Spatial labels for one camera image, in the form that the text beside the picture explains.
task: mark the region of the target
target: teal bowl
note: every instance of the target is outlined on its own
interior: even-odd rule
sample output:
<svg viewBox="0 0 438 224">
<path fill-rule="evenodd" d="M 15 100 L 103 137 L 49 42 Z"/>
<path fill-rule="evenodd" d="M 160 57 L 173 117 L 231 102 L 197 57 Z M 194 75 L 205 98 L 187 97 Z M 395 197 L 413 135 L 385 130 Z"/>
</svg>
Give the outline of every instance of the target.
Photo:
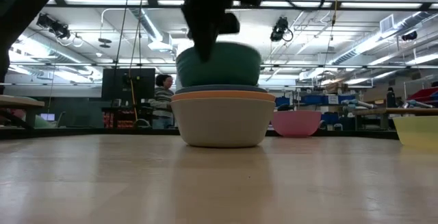
<svg viewBox="0 0 438 224">
<path fill-rule="evenodd" d="M 255 86 L 259 81 L 261 56 L 252 47 L 217 42 L 210 60 L 202 62 L 194 47 L 177 57 L 177 72 L 183 87 L 209 84 Z"/>
</svg>

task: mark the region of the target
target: pink bowl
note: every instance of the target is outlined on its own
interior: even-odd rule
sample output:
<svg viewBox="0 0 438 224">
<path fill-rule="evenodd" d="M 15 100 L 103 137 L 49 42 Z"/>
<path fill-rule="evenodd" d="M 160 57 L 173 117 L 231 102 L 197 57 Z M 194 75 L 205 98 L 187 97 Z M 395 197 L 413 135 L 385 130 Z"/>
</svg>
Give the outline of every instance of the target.
<svg viewBox="0 0 438 224">
<path fill-rule="evenodd" d="M 272 126 L 282 136 L 302 138 L 314 134 L 320 121 L 318 111 L 280 111 L 274 113 Z"/>
</svg>

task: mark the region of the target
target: yellow bowl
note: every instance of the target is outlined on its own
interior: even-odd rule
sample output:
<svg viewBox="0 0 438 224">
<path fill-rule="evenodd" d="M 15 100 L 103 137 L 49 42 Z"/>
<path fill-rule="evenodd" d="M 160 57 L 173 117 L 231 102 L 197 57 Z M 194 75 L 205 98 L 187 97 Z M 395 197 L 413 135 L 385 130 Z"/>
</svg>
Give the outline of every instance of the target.
<svg viewBox="0 0 438 224">
<path fill-rule="evenodd" d="M 394 123 L 403 145 L 438 149 L 438 116 L 397 117 Z"/>
<path fill-rule="evenodd" d="M 215 148 L 258 145 L 275 108 L 273 101 L 242 98 L 186 99 L 171 105 L 186 143 Z"/>
<path fill-rule="evenodd" d="M 275 101 L 275 96 L 268 93 L 241 90 L 208 90 L 187 92 L 172 96 L 172 101 L 200 98 L 243 98 Z"/>
</svg>

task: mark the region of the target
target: wooden board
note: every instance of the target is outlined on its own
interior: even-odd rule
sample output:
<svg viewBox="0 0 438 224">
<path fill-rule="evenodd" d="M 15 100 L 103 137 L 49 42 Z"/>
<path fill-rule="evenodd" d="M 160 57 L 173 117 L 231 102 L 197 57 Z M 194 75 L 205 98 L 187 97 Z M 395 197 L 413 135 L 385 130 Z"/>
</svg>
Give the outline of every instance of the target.
<svg viewBox="0 0 438 224">
<path fill-rule="evenodd" d="M 35 101 L 23 97 L 13 97 L 7 95 L 0 95 L 0 107 L 44 107 L 43 101 Z"/>
<path fill-rule="evenodd" d="M 0 223 L 437 223 L 438 155 L 367 138 L 0 142 Z"/>
<path fill-rule="evenodd" d="M 438 115 L 438 108 L 377 108 L 371 110 L 353 110 L 354 115 L 369 114 L 416 114 L 416 115 Z"/>
</svg>

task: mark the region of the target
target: dark hair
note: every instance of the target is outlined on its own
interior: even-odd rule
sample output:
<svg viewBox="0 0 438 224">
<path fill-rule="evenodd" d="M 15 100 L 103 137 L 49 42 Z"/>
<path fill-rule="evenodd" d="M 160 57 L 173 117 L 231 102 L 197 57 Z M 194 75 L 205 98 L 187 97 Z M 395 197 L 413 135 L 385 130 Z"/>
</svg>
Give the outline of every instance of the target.
<svg viewBox="0 0 438 224">
<path fill-rule="evenodd" d="M 168 77 L 172 77 L 172 76 L 170 76 L 170 75 L 167 75 L 167 74 L 159 74 L 156 78 L 155 78 L 155 84 L 157 85 L 157 86 L 164 86 L 164 81 L 166 81 L 166 79 L 168 78 Z"/>
</svg>

